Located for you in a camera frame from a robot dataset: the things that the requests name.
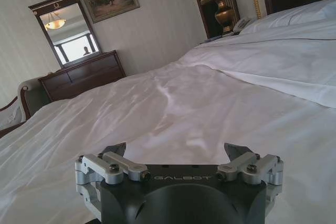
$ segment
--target dresser drawer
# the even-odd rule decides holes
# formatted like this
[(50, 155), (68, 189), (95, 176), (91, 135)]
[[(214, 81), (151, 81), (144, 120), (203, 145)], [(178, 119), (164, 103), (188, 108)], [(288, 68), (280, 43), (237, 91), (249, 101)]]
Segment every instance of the dresser drawer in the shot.
[(52, 101), (70, 99), (125, 77), (117, 53), (105, 54), (40, 79)]

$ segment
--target pillow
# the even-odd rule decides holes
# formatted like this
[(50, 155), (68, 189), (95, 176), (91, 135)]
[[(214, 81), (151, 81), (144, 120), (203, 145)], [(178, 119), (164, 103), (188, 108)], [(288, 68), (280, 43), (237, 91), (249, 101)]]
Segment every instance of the pillow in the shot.
[(21, 109), (16, 101), (12, 106), (0, 113), (0, 131), (12, 127), (21, 122)]
[(240, 34), (251, 34), (268, 28), (296, 25), (335, 17), (336, 0), (322, 0), (273, 13), (247, 26)]

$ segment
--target white bedsheet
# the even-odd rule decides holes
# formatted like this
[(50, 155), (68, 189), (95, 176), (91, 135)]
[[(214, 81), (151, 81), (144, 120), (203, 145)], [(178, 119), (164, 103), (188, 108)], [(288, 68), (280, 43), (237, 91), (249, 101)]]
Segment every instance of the white bedsheet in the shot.
[[(304, 100), (301, 91), (286, 92), (295, 90), (290, 80), (297, 89), (333, 88), (335, 41), (229, 45), (307, 34), (336, 39), (335, 20), (311, 26), (316, 33), (298, 26), (201, 45), (164, 68), (43, 107), (0, 140), (0, 223), (92, 219), (76, 193), (74, 161), (120, 142), (127, 142), (125, 157), (147, 164), (225, 163), (224, 142), (279, 155), (284, 191), (267, 223), (334, 223), (336, 110), (327, 104), (336, 97), (322, 93), (317, 100), (308, 90)], [(271, 83), (266, 77), (272, 89), (258, 85)]]

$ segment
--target bolt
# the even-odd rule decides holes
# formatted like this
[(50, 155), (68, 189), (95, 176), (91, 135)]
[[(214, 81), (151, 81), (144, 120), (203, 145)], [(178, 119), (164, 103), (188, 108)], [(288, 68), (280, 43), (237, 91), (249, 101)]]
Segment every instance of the bolt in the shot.
[(216, 178), (217, 178), (220, 182), (225, 182), (225, 181), (226, 181), (226, 176), (225, 176), (225, 174), (222, 174), (222, 173), (216, 173)]
[(151, 174), (149, 172), (143, 172), (141, 174), (141, 181), (148, 181), (151, 178)]
[(77, 157), (77, 161), (82, 163), (82, 161), (83, 161), (83, 157), (84, 157), (83, 155)]
[(119, 171), (119, 165), (117, 165), (117, 164), (112, 164), (112, 165), (110, 165), (110, 170), (112, 171), (112, 172), (117, 172), (117, 171)]
[(256, 173), (257, 172), (257, 166), (256, 165), (248, 165), (246, 167), (246, 169), (249, 173)]

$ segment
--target chair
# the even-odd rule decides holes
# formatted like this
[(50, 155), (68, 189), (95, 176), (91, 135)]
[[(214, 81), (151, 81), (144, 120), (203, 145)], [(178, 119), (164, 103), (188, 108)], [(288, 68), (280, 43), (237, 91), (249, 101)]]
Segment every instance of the chair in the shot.
[(40, 108), (50, 103), (39, 78), (22, 82), (15, 97), (0, 109), (0, 138), (20, 127)]

